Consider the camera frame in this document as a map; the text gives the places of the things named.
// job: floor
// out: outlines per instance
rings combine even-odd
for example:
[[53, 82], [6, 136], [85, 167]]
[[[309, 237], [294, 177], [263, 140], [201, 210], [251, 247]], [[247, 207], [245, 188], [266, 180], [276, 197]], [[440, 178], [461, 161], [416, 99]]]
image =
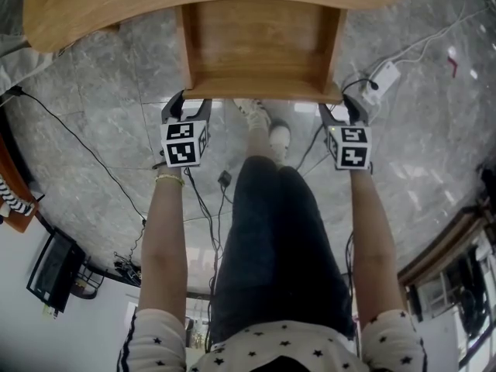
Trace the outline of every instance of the floor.
[[[20, 32], [19, 0], [0, 0], [10, 8], [0, 32]], [[336, 69], [338, 84], [357, 78], [379, 60], [454, 22], [463, 0], [401, 0], [370, 11], [350, 12]], [[487, 0], [467, 0], [464, 15], [483, 9]], [[145, 213], [160, 161], [160, 110], [181, 90], [174, 11], [167, 9], [124, 22], [118, 33], [96, 32], [76, 42], [53, 66], [22, 86], [72, 128], [119, 179]], [[459, 65], [456, 77], [449, 50]], [[414, 60], [420, 49], [403, 58]], [[496, 11], [488, 9], [454, 26], [430, 43], [418, 63], [401, 63], [401, 80], [380, 105], [364, 106], [373, 124], [374, 180], [390, 219], [403, 267], [421, 252], [480, 188], [476, 166], [496, 147]], [[352, 95], [359, 97], [358, 88]], [[296, 165], [320, 124], [316, 105], [271, 101], [275, 115], [290, 122], [289, 164]], [[230, 101], [217, 101], [212, 140], [200, 168], [192, 172], [212, 214], [221, 193], [217, 178], [227, 170], [236, 179], [243, 163], [246, 123]], [[46, 192], [41, 211], [71, 235], [102, 267], [112, 267], [135, 243], [141, 219], [129, 200], [72, 135], [27, 98], [6, 110], [30, 169]], [[316, 142], [301, 168], [314, 191], [338, 265], [351, 229], [350, 181], [323, 157]], [[227, 194], [233, 196], [234, 186]], [[224, 205], [225, 241], [231, 205]], [[184, 227], [189, 287], [205, 290], [213, 252], [207, 221], [190, 186], [184, 190]], [[134, 253], [139, 263], [140, 247]]]

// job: yellow bracelet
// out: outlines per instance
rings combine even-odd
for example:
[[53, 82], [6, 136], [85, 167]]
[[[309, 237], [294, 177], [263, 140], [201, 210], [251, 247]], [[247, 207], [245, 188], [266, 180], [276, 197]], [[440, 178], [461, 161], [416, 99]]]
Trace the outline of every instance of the yellow bracelet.
[[157, 182], [159, 179], [173, 179], [177, 181], [182, 187], [184, 187], [184, 181], [176, 175], [161, 174], [155, 178], [155, 182]]

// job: star print shirt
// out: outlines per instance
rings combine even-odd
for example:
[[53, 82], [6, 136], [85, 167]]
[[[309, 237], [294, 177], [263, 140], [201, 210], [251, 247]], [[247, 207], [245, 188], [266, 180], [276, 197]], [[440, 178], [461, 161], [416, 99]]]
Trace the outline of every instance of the star print shirt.
[[[189, 372], [293, 370], [317, 372], [426, 372], [423, 341], [406, 312], [393, 310], [373, 319], [362, 332], [362, 359], [334, 329], [282, 321], [252, 325], [218, 343]], [[119, 354], [117, 371], [184, 372], [182, 324], [161, 310], [136, 313]]]

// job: power strip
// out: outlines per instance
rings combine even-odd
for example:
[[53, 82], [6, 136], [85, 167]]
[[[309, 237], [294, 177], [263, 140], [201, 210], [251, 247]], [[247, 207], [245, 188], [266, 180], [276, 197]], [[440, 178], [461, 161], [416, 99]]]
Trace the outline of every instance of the power strip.
[[363, 91], [363, 98], [371, 105], [376, 105], [384, 96], [386, 91], [393, 85], [393, 83], [401, 76], [400, 71], [391, 61], [387, 62], [375, 75], [371, 78], [372, 81], [377, 83], [379, 88], [372, 89], [370, 83], [367, 82], [365, 91]]

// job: white sneaker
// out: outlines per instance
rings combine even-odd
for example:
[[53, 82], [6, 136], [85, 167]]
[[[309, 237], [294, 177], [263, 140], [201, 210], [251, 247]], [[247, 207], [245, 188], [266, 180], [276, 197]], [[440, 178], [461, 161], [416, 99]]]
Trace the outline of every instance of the white sneaker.
[[250, 130], [255, 128], [269, 130], [270, 116], [260, 99], [233, 99], [234, 104], [242, 112]]
[[291, 130], [289, 125], [282, 119], [274, 119], [270, 125], [269, 135], [270, 148], [274, 151], [274, 159], [277, 165], [286, 165], [289, 144], [291, 143]]

